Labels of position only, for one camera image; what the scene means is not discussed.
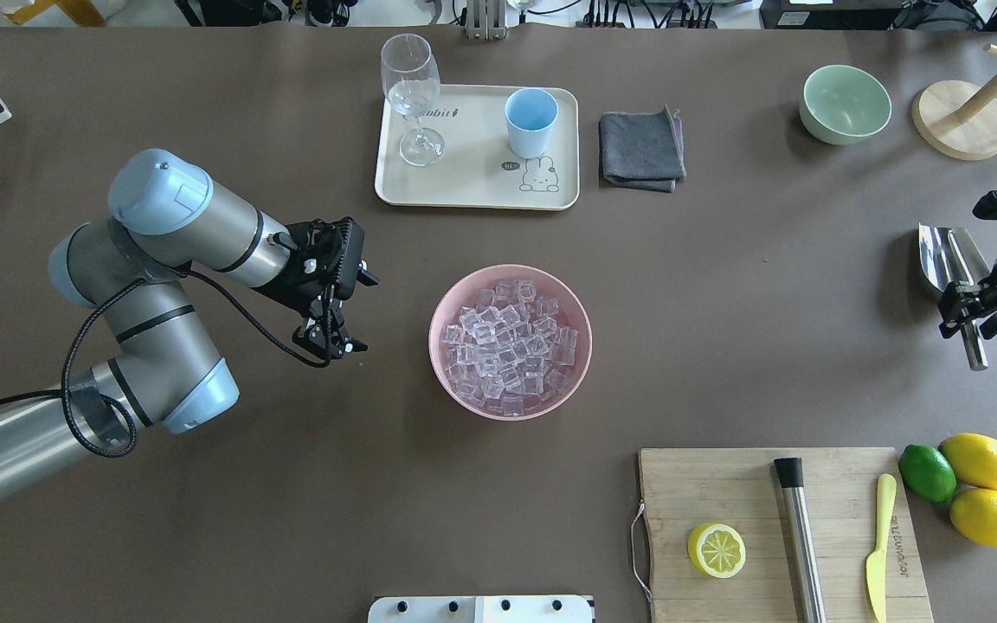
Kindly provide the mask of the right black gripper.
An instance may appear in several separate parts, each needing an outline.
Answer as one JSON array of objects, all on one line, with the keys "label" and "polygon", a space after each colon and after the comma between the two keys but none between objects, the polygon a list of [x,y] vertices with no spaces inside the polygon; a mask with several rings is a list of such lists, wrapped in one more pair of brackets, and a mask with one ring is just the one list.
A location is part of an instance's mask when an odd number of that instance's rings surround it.
[{"label": "right black gripper", "polygon": [[950,281],[938,300],[942,322],[942,338],[950,338],[962,328],[974,327],[978,319],[985,318],[980,336],[986,340],[997,336],[997,286],[985,283]]}]

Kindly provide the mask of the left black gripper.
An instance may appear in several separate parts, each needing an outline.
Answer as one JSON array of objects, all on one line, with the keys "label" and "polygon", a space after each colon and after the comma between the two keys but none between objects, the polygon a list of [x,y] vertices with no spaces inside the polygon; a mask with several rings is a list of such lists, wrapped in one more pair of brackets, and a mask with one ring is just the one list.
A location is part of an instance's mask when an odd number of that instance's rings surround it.
[{"label": "left black gripper", "polygon": [[369,349],[350,336],[340,303],[352,296],[357,284],[380,284],[363,267],[364,237],[363,228],[351,217],[294,223],[272,236],[274,245],[289,252],[272,279],[272,300],[305,316],[294,331],[294,343],[323,364]]}]

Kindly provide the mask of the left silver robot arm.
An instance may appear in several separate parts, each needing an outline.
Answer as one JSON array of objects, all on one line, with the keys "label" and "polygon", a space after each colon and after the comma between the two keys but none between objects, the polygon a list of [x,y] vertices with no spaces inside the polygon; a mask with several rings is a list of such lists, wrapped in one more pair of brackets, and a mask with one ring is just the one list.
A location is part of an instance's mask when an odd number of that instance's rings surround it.
[{"label": "left silver robot arm", "polygon": [[158,147],[119,170],[108,212],[50,255],[56,291],[88,316],[55,386],[0,399],[0,501],[88,454],[127,456],[146,428],[186,433],[235,405],[184,279],[221,292],[221,273],[297,312],[290,343],[269,342],[309,367],[367,350],[343,315],[357,286],[377,284],[355,218],[281,224]]}]

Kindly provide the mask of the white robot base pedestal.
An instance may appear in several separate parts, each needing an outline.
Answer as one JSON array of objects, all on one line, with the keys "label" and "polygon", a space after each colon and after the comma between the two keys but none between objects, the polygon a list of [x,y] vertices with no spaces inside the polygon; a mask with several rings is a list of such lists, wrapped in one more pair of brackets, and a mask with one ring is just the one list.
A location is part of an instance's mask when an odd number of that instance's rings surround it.
[{"label": "white robot base pedestal", "polygon": [[506,594],[384,596],[368,622],[595,622],[592,596]]}]

